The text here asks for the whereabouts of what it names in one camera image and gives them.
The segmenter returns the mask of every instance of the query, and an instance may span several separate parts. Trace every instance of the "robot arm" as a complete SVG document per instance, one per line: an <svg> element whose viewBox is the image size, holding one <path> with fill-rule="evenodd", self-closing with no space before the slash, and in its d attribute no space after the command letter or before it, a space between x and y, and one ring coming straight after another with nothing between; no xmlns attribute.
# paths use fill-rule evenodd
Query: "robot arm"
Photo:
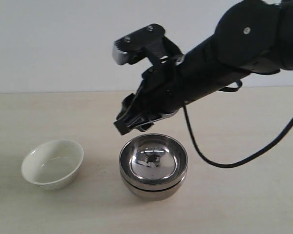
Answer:
<svg viewBox="0 0 293 234"><path fill-rule="evenodd" d="M151 24L115 41L113 57L119 65L144 58L152 63L114 122L122 135L144 132L184 105L216 91L230 92L228 85L241 86L241 79L253 73L293 70L293 0L243 0L223 15L213 35L185 55L162 26Z"/></svg>

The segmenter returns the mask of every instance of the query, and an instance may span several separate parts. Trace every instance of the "cable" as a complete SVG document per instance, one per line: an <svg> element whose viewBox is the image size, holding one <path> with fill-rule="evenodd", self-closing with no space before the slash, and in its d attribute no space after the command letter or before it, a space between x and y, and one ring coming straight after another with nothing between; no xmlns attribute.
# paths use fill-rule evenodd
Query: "cable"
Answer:
<svg viewBox="0 0 293 234"><path fill-rule="evenodd" d="M176 86L179 87L178 85L178 73L177 73L177 69L176 69L176 65L175 62L173 60L171 60L172 62L172 66L173 66L173 75L175 78L175 82L176 82ZM214 167L219 167L219 168L235 168L235 167L239 167L242 166L256 158L258 158L259 156L263 155L264 153L266 153L267 151L269 151L270 149L272 149L274 146L276 146L276 144L278 144L284 137L285 135L291 130L291 128L293 127L293 117L292 119L289 121L289 123L285 126L285 128L282 130L282 132L268 145L266 145L264 148L262 148L261 150L257 151L256 153L254 153L253 155L238 161L236 163L231 163L231 164L222 164L222 163L217 163L214 161L209 160L207 157L205 157L205 155L201 152L201 150L199 149L197 142L195 140L194 134L193 134L193 130L191 127L191 123L190 123L190 119L189 119L189 115L188 115L188 111L187 111L187 107L183 102L183 98L181 98L182 101L182 107L184 110L184 115L185 115L185 119L186 119L186 123L187 123L187 127L188 127L188 131L193 143L193 146L196 150L196 152L198 153L198 155L209 165L214 166Z"/></svg>

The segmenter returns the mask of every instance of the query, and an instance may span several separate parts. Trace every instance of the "table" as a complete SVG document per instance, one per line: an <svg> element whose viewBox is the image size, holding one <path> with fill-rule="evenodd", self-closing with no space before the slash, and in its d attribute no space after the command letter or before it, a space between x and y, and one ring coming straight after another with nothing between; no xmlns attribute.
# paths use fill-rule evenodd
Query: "table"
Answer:
<svg viewBox="0 0 293 234"><path fill-rule="evenodd" d="M293 129L271 151L235 169L195 152L182 111L148 133L176 138L189 156L180 190L141 201L122 183L121 136L113 126L130 92L0 94L0 234L293 234ZM230 163L268 144L293 116L293 87L217 92L188 106L201 150ZM57 191L25 182L20 166L37 145L58 138L85 152L77 179Z"/></svg>

